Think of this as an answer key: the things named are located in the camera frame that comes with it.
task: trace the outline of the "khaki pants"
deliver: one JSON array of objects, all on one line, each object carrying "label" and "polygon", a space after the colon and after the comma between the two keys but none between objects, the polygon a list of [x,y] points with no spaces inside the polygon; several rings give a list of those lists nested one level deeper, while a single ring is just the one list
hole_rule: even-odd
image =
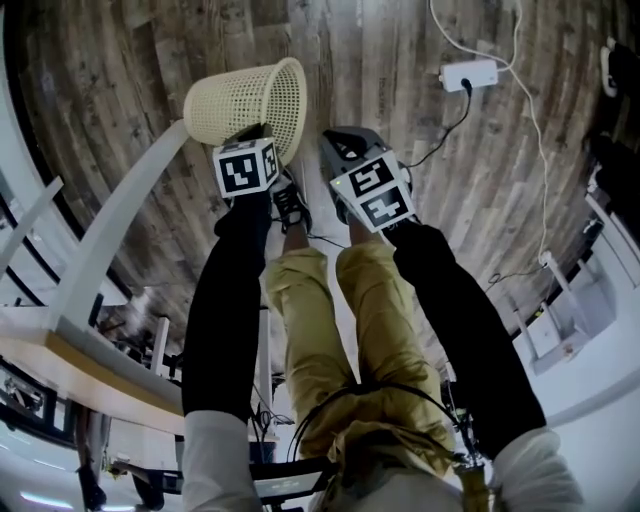
[{"label": "khaki pants", "polygon": [[[440,402],[438,373],[424,360],[413,328],[409,284],[398,274],[392,247],[369,242],[345,249],[336,274],[356,317],[363,383],[395,382],[419,388]],[[299,424],[329,395],[356,383],[335,324],[327,258],[316,249],[292,251],[267,268],[267,292],[288,335],[286,382]],[[305,458],[344,451],[362,435],[389,430],[438,474],[448,464],[434,455],[427,433],[447,449],[453,440],[433,404],[396,389],[346,395],[327,405],[303,436]]]}]

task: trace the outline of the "beige plastic basket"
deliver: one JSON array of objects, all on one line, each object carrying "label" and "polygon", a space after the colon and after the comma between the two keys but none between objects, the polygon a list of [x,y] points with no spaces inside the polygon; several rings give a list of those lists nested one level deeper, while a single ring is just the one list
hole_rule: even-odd
[{"label": "beige plastic basket", "polygon": [[300,144],[307,113],[307,82],[296,59],[243,69],[196,82],[184,103],[184,124],[199,142],[221,145],[240,130],[269,123],[283,165]]}]

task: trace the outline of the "white power strip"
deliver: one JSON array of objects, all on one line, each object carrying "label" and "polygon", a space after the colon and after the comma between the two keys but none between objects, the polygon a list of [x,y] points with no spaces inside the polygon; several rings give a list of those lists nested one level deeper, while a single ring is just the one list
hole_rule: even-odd
[{"label": "white power strip", "polygon": [[474,89],[498,83],[498,65],[493,59],[447,64],[442,66],[441,73],[440,81],[447,92],[463,90],[462,81],[465,78]]}]

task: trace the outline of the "wooden floor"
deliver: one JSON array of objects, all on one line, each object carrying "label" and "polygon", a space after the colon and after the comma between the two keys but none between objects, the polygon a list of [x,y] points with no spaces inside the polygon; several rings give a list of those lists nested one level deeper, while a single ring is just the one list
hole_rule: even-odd
[{"label": "wooden floor", "polygon": [[[181,117],[190,85],[217,73],[298,58],[309,111],[293,169],[304,183],[315,232],[346,243],[320,170],[318,136],[335,125],[378,130],[405,162],[436,143],[463,112],[463,94],[438,82],[443,63],[467,59],[437,31],[427,0],[29,0],[24,1],[21,83],[46,160],[88,226],[131,165]],[[525,0],[515,69],[535,97],[551,170],[548,246],[568,269],[583,246],[586,158],[581,141],[601,88],[599,48],[622,0]],[[508,0],[435,0],[455,38],[507,59]],[[623,27],[616,34],[624,41]],[[226,208],[210,148],[190,142],[138,215],[114,267],[134,291],[117,311],[125,332],[153,330],[167,315],[173,349],[184,340],[191,296]],[[414,169],[424,222],[441,228],[459,261],[488,286],[495,273],[536,267],[542,225],[542,162],[523,92],[509,74],[476,90],[467,122]],[[277,255],[280,240],[270,242]],[[337,249],[319,243],[335,256]],[[514,277],[490,297],[509,329],[510,296],[525,315],[549,292],[549,274]],[[212,290],[224,293],[224,290]],[[337,305],[341,322],[349,313]],[[460,311],[464,321],[464,311]],[[429,358],[444,358],[422,316]],[[211,326],[212,335],[215,326]],[[274,327],[281,365],[284,335]]]}]

